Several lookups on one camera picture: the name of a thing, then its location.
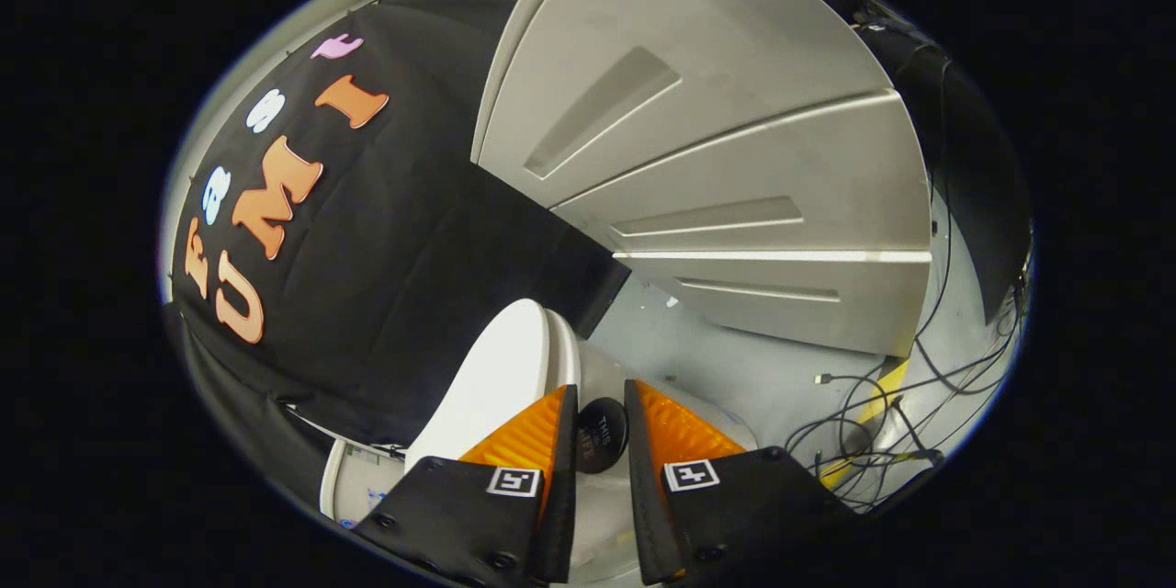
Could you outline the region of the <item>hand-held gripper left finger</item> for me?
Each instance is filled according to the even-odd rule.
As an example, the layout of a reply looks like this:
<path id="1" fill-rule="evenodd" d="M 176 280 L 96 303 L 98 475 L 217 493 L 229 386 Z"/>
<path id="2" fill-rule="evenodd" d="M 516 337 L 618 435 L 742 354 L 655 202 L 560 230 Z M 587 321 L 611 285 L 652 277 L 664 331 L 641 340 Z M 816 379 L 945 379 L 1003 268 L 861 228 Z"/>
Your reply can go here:
<path id="1" fill-rule="evenodd" d="M 459 457 L 421 457 L 354 529 L 366 546 L 457 587 L 570 579 L 577 387 L 563 385 Z"/>

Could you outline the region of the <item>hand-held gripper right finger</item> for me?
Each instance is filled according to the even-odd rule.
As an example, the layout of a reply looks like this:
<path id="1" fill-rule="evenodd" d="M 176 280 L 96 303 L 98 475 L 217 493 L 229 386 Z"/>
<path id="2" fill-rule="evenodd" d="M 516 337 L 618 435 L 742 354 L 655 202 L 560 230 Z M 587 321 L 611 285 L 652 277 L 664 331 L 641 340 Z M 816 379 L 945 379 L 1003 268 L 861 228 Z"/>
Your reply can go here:
<path id="1" fill-rule="evenodd" d="M 624 385 L 644 584 L 714 587 L 837 541 L 860 515 L 779 446 L 748 449 L 639 379 Z"/>

